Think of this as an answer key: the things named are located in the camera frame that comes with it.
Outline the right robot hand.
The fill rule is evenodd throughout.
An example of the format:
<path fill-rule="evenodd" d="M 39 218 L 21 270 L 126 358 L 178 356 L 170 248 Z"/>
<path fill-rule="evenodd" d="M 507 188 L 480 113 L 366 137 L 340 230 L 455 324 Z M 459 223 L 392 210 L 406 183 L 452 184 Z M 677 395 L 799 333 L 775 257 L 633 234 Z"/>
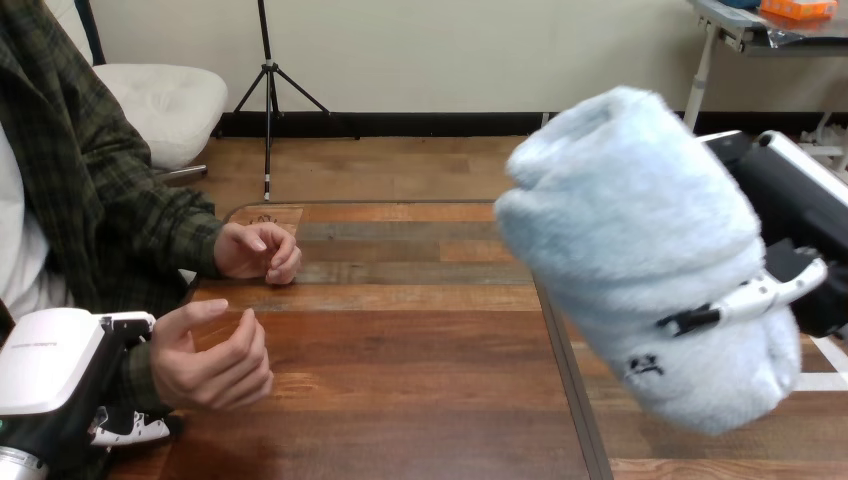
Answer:
<path fill-rule="evenodd" d="M 729 294 L 666 317 L 677 337 L 788 307 L 802 333 L 847 337 L 847 187 L 784 135 L 739 131 L 700 137 L 761 222 L 765 265 Z"/>

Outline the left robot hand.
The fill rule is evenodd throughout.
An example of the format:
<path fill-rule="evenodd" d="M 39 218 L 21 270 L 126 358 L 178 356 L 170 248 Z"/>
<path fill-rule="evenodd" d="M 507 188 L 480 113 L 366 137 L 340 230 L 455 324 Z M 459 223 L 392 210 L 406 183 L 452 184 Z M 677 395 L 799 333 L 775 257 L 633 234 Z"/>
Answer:
<path fill-rule="evenodd" d="M 149 337 L 146 312 L 54 308 L 22 317 L 1 349 L 1 476 L 45 479 L 89 453 L 181 433 L 174 415 L 110 406 L 128 349 Z"/>

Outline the person's hand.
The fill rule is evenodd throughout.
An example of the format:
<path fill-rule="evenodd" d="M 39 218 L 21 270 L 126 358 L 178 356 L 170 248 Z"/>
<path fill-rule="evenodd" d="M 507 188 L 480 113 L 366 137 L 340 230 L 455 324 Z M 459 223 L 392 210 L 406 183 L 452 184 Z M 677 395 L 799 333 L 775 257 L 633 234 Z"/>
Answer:
<path fill-rule="evenodd" d="M 175 409 L 232 410 L 252 405 L 272 390 L 266 333 L 245 310 L 233 334 L 198 351 L 192 329 L 227 312 L 224 299 L 191 302 L 160 317 L 153 329 L 152 379 L 162 402 Z"/>
<path fill-rule="evenodd" d="M 226 278 L 288 285 L 301 268 L 302 251 L 295 237 L 275 223 L 226 223 L 215 242 L 214 261 Z"/>

